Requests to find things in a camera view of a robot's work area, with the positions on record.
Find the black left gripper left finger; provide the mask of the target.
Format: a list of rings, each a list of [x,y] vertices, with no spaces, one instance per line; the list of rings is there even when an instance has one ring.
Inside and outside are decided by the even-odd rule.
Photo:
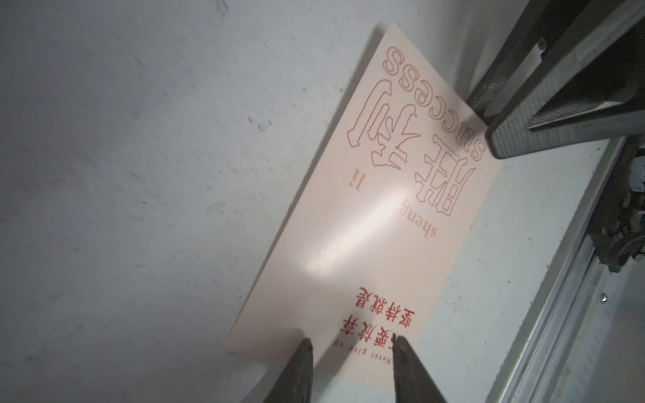
[[[302,339],[264,403],[309,403],[312,399],[313,347]]]

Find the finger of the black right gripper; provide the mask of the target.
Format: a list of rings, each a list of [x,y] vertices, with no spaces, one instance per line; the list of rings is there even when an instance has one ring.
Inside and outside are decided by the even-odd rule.
[[[467,103],[483,116],[534,47],[545,54],[579,16],[574,0],[530,0]]]
[[[578,1],[579,16],[487,119],[497,159],[644,132],[644,3]]]

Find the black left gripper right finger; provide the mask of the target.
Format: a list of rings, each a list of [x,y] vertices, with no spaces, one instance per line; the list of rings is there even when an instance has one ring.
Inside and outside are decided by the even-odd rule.
[[[392,352],[396,403],[447,402],[405,337],[394,337]]]

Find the pale pink card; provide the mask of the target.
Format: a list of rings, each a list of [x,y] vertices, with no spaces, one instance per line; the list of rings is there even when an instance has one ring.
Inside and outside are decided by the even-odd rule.
[[[485,123],[396,26],[383,35],[226,342],[391,387],[502,163]]]

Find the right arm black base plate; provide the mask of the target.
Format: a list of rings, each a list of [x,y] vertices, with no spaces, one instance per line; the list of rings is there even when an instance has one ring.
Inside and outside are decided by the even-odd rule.
[[[628,138],[592,215],[589,235],[599,261],[618,273],[644,254],[644,137]]]

